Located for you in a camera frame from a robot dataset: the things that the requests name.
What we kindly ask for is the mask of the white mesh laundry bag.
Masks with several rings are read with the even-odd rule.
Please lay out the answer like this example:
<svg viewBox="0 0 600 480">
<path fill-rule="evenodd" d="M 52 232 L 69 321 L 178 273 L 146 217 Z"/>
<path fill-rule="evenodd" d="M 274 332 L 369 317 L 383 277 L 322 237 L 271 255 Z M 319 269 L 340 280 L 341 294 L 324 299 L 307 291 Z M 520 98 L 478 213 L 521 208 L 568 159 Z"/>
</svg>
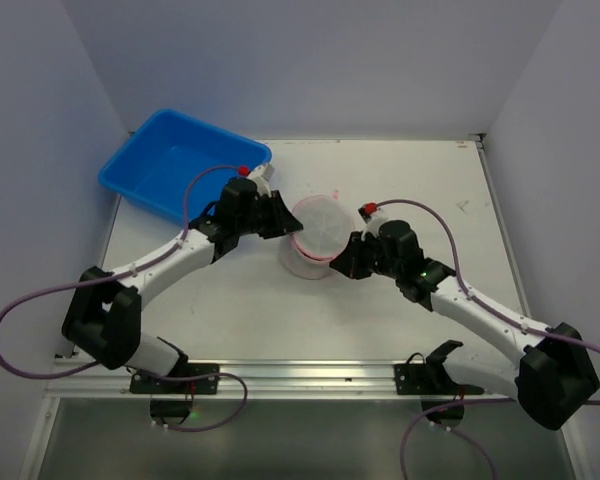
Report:
<svg viewBox="0 0 600 480">
<path fill-rule="evenodd" d="M 303 229 L 281 240 L 280 263 L 302 279 L 319 280 L 329 276 L 330 262 L 344 251 L 354 229 L 352 215 L 333 195 L 306 197 L 291 213 Z"/>
</svg>

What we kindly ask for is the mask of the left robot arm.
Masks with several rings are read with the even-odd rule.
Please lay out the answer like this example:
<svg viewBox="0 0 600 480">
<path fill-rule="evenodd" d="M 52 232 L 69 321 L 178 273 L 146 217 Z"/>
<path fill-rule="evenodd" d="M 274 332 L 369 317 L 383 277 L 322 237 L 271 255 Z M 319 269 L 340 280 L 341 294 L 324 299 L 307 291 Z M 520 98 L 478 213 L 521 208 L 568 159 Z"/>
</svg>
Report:
<svg viewBox="0 0 600 480">
<path fill-rule="evenodd" d="M 260 181 L 232 178 L 218 200 L 181 234 L 150 254 L 106 272 L 86 270 L 62 325 L 70 342 L 109 370 L 128 367 L 158 379 L 183 372 L 187 355 L 142 330 L 142 313 L 152 300 L 185 276 L 212 265 L 247 235 L 262 239 L 301 231 L 302 223 L 281 194 Z"/>
</svg>

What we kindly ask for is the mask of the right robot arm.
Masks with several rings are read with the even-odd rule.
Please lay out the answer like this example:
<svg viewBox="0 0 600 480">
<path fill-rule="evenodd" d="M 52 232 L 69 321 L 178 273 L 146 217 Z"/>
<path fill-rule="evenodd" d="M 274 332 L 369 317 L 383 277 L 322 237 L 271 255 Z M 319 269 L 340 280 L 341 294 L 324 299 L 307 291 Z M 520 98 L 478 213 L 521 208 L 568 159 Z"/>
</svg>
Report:
<svg viewBox="0 0 600 480">
<path fill-rule="evenodd" d="M 385 221 L 374 233 L 353 232 L 330 267 L 355 280 L 392 279 L 407 300 L 462 325 L 509 362 L 497 366 L 475 354 L 462 356 L 460 342 L 449 341 L 426 359 L 436 387 L 475 386 L 508 397 L 550 430 L 560 429 L 600 388 L 576 329 L 566 323 L 551 328 L 528 317 L 516 326 L 507 323 L 507 309 L 480 305 L 452 268 L 424 254 L 405 221 Z"/>
</svg>

